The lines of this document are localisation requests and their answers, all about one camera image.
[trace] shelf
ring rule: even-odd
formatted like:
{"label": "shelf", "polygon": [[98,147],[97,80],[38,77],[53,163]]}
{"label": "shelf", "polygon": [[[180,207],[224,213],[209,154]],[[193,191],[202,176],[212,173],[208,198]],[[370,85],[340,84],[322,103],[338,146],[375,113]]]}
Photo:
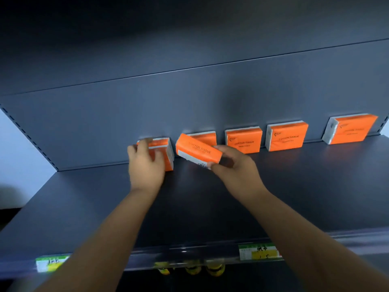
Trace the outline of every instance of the shelf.
{"label": "shelf", "polygon": [[[262,149],[252,157],[266,187],[306,219],[348,238],[345,245],[379,242],[385,253],[388,148],[389,138],[372,136],[352,144]],[[57,172],[0,232],[0,277],[33,272],[42,255],[72,253],[128,192],[127,165]],[[143,222],[128,268],[167,260],[236,260],[236,244],[267,240],[211,171],[180,158]],[[182,255],[183,247],[192,251]]]}

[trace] green and white price tag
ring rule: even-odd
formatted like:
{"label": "green and white price tag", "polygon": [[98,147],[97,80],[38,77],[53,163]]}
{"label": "green and white price tag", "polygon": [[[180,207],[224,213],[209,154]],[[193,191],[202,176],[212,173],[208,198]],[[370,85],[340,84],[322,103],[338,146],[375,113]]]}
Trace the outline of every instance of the green and white price tag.
{"label": "green and white price tag", "polygon": [[273,243],[239,245],[240,260],[261,260],[281,258]]}
{"label": "green and white price tag", "polygon": [[49,257],[38,257],[36,262],[36,269],[39,273],[46,273],[55,271],[57,268],[63,264],[70,255],[59,255],[59,256],[49,256]]}

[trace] finger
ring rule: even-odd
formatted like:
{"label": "finger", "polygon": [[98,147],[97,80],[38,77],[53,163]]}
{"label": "finger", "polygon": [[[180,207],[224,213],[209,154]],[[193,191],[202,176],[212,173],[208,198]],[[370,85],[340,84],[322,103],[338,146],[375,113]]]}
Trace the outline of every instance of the finger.
{"label": "finger", "polygon": [[152,138],[144,138],[138,143],[137,153],[141,155],[149,154],[149,143],[152,142]]}
{"label": "finger", "polygon": [[165,158],[163,157],[163,152],[161,152],[159,149],[155,150],[154,162],[163,168],[165,167]]}
{"label": "finger", "polygon": [[234,163],[236,163],[240,158],[245,156],[244,153],[238,151],[234,147],[230,147],[230,146],[215,146],[215,148],[217,148],[219,151],[224,153],[227,157],[231,158],[234,161]]}
{"label": "finger", "polygon": [[134,145],[127,147],[128,159],[130,161],[135,157],[136,152],[137,150],[135,149]]}
{"label": "finger", "polygon": [[232,171],[232,169],[216,164],[214,162],[207,163],[208,168],[210,168],[222,181],[227,179]]}

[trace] person's right hand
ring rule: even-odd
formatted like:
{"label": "person's right hand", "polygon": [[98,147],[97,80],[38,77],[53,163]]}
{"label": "person's right hand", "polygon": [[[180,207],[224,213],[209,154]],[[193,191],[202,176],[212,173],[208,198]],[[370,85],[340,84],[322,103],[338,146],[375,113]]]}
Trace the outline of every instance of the person's right hand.
{"label": "person's right hand", "polygon": [[223,181],[231,195],[244,206],[247,207],[253,199],[268,192],[252,158],[230,146],[215,148],[232,159],[234,166],[228,168],[214,162],[208,162],[207,166]]}

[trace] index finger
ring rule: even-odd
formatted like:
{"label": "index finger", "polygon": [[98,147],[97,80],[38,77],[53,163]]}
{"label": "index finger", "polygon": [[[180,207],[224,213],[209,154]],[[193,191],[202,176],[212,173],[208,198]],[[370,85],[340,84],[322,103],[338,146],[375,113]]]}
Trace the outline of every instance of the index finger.
{"label": "index finger", "polygon": [[221,151],[222,153],[224,153],[227,157],[229,157],[230,159],[232,159],[234,161],[234,163],[236,163],[237,161],[239,161],[239,159],[241,157],[244,157],[245,154],[238,151],[236,148],[234,147],[230,147],[230,146],[222,146],[222,145],[219,145],[219,146],[215,146],[216,149],[218,149],[219,151]]}
{"label": "index finger", "polygon": [[139,141],[137,153],[147,154],[149,156],[149,143],[152,142],[152,138],[144,138]]}

